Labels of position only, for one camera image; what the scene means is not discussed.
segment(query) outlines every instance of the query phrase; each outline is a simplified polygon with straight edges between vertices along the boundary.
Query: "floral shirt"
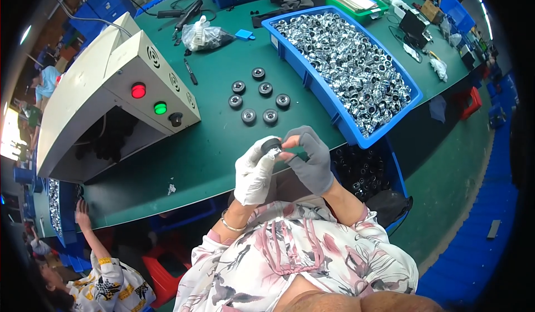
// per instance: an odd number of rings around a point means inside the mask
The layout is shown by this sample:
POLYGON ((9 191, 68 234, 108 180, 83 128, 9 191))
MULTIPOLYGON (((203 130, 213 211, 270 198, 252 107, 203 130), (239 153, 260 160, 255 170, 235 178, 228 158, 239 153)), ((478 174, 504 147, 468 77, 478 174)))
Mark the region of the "floral shirt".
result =
POLYGON ((74 312, 141 312, 156 300, 143 277, 119 259, 97 259, 91 251, 89 276, 67 283, 74 312))
POLYGON ((221 243, 212 231, 203 237, 174 312, 272 311, 297 274, 325 292, 414 293, 416 263, 389 243, 376 215, 364 207, 355 224, 338 224, 315 196, 259 207, 235 241, 221 243))

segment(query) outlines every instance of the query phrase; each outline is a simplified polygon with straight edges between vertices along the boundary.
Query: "bracelet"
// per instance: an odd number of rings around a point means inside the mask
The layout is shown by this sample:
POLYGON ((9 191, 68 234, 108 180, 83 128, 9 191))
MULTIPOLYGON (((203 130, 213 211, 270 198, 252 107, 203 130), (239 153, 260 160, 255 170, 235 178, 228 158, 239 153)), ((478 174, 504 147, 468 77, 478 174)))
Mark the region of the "bracelet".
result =
POLYGON ((247 227, 247 225, 245 225, 243 228, 233 228, 231 226, 229 226, 227 224, 227 222, 225 222, 225 213, 227 213, 227 210, 228 208, 226 208, 225 210, 223 210, 223 212, 221 213, 221 222, 223 223, 223 225, 228 228, 229 230, 231 231, 234 231, 234 232, 241 232, 243 230, 245 230, 245 228, 247 227))

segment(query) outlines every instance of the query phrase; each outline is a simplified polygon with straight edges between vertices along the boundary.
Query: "green indicator light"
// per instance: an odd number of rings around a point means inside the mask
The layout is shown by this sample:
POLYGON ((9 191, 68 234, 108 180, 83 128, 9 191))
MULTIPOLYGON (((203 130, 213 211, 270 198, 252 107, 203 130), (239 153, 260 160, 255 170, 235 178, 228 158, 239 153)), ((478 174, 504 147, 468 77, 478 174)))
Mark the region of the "green indicator light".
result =
POLYGON ((154 113, 156 115, 163 115, 167 111, 167 104, 165 102, 157 102, 154 105, 154 113))

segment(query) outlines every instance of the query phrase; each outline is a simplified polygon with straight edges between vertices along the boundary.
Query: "glove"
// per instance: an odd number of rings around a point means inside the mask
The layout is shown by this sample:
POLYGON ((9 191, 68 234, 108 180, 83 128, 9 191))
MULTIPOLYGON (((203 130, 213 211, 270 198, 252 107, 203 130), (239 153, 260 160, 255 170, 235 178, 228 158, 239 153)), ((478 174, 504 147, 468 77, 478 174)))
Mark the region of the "glove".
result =
POLYGON ((279 156, 286 159, 286 163, 305 187, 314 195, 321 197, 334 182, 329 148, 310 126, 294 128, 284 137, 283 149, 297 146, 304 148, 309 157, 308 161, 303 161, 297 155, 290 156, 288 152, 283 152, 279 156))
POLYGON ((267 136, 247 150, 236 160, 236 189, 234 197, 242 205, 262 204, 268 196, 271 174, 276 158, 273 154, 262 154, 261 146, 276 136, 267 136))

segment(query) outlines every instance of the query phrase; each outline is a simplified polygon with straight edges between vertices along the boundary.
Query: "white shirt with yellow pattern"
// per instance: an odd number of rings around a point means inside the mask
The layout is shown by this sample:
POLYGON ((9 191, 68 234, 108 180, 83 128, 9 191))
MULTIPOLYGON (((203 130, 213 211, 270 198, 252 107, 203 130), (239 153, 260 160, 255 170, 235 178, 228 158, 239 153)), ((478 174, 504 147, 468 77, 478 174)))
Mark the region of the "white shirt with yellow pattern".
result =
POLYGON ((119 259, 97 259, 88 277, 67 283, 75 312, 138 312, 156 300, 154 291, 133 268, 119 259))

